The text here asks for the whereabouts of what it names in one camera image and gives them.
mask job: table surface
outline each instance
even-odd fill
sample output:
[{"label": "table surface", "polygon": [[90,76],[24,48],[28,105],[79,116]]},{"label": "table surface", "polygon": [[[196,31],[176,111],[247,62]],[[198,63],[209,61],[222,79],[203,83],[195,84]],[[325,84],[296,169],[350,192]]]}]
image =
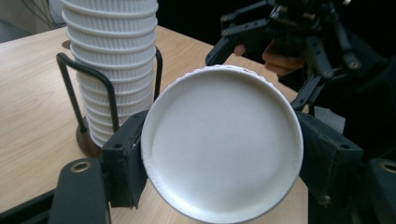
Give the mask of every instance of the table surface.
[{"label": "table surface", "polygon": [[[178,77],[205,66],[212,46],[158,27],[163,55],[162,90]],[[84,158],[78,126],[55,56],[70,50],[65,28],[0,44],[0,212],[56,188],[69,162]],[[246,67],[272,82],[291,101],[296,93],[277,82],[262,64],[231,56],[227,64]],[[78,82],[72,74],[77,96]],[[113,223],[200,223],[169,206],[148,181],[139,209],[111,208]],[[273,210],[249,223],[307,223],[307,189],[298,178]]]}]

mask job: white plate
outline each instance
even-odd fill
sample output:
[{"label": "white plate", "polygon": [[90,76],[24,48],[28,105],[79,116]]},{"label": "white plate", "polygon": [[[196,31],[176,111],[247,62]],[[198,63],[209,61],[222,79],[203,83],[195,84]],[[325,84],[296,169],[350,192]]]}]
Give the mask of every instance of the white plate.
[{"label": "white plate", "polygon": [[148,112],[142,159],[160,195],[210,223],[259,217],[289,192],[303,160],[299,122],[272,84],[219,65],[170,85]]}]

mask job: wire stand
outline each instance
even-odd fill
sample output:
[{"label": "wire stand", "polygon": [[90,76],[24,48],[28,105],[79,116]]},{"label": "wire stand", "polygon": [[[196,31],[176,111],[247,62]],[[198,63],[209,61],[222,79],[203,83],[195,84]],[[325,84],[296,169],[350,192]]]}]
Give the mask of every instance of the wire stand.
[{"label": "wire stand", "polygon": [[[158,50],[158,48],[156,48],[155,57],[157,60],[157,72],[156,72],[156,79],[154,86],[154,101],[157,99],[158,95],[160,94],[161,78],[163,74],[163,57],[161,55],[161,52]],[[80,147],[81,151],[84,153],[85,156],[99,158],[101,155],[101,148],[99,148],[99,146],[97,146],[92,141],[90,136],[89,123],[86,117],[83,117],[81,115],[81,111],[78,106],[78,100],[74,92],[73,84],[70,80],[70,76],[67,71],[67,66],[81,73],[84,73],[90,77],[98,79],[106,87],[110,112],[111,112],[111,120],[113,124],[113,131],[115,133],[119,129],[120,125],[119,125],[119,116],[117,112],[116,94],[114,92],[113,85],[111,84],[110,80],[102,73],[90,67],[84,66],[80,63],[74,62],[73,60],[69,59],[64,53],[58,53],[56,55],[56,60],[61,70],[62,77],[64,79],[64,85],[66,86],[67,93],[69,95],[70,101],[72,103],[78,121],[78,128],[76,130],[76,138],[78,141],[78,146]]]}]

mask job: person's hand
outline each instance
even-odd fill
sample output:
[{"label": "person's hand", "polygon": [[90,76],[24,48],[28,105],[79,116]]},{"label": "person's hand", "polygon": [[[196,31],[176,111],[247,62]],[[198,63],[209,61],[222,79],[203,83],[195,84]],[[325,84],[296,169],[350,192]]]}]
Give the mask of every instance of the person's hand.
[{"label": "person's hand", "polygon": [[[233,53],[241,56],[246,52],[246,47],[238,45],[234,48]],[[265,61],[265,68],[277,73],[283,77],[293,73],[304,67],[305,61],[302,57],[288,57],[279,52],[279,46],[275,41],[272,41],[267,49],[262,54],[262,59]]]}]

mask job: floor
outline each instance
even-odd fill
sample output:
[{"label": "floor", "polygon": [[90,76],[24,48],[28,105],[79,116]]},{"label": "floor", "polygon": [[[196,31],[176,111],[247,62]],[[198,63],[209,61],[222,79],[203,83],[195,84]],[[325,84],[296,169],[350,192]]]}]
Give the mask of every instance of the floor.
[{"label": "floor", "polygon": [[19,39],[29,36],[26,31],[23,31],[5,21],[0,21],[0,43],[8,42],[10,40]]}]

